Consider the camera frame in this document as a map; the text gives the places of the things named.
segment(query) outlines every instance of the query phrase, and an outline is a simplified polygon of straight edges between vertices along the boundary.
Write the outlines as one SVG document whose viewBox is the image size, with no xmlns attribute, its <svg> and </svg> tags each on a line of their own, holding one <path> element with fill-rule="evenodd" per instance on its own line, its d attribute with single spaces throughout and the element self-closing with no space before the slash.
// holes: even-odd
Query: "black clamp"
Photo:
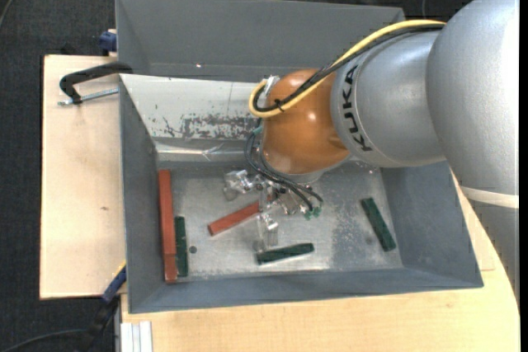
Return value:
<svg viewBox="0 0 528 352">
<path fill-rule="evenodd" d="M 104 65 L 96 66 L 95 68 L 83 69 L 74 73 L 64 75 L 60 80 L 60 89 L 72 99 L 74 105 L 79 105 L 83 102 L 83 98 L 73 87 L 74 84 L 79 84 L 92 79 L 106 77 L 114 73 L 133 73 L 132 68 L 122 62 L 112 62 Z"/>
</svg>

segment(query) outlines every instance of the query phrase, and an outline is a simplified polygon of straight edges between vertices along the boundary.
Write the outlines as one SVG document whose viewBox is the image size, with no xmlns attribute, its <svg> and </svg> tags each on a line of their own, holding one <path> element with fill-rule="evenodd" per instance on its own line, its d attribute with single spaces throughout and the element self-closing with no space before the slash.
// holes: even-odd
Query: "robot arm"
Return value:
<svg viewBox="0 0 528 352">
<path fill-rule="evenodd" d="M 283 77 L 265 106 L 250 99 L 264 118 L 262 159 L 294 181 L 347 157 L 377 167 L 447 159 L 519 300 L 519 2 L 475 0 L 445 27 L 391 31 L 320 81 L 314 70 Z"/>
</svg>

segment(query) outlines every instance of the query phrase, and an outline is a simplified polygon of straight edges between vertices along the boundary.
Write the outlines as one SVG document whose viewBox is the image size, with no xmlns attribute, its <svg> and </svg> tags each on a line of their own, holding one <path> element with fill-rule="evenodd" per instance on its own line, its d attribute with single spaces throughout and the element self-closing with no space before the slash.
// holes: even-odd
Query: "wooden board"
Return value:
<svg viewBox="0 0 528 352">
<path fill-rule="evenodd" d="M 113 59 L 45 58 L 40 296 L 98 295 L 125 257 L 117 97 L 61 108 L 59 79 Z M 80 92 L 113 87 L 82 84 Z M 130 315 L 155 352 L 520 350 L 516 302 L 491 242 L 460 202 L 485 287 L 369 298 Z"/>
<path fill-rule="evenodd" d="M 40 297 L 104 292 L 125 258 L 118 97 L 58 106 L 68 73 L 115 58 L 49 55 L 44 61 Z M 81 94 L 116 86 L 105 77 Z"/>
</svg>

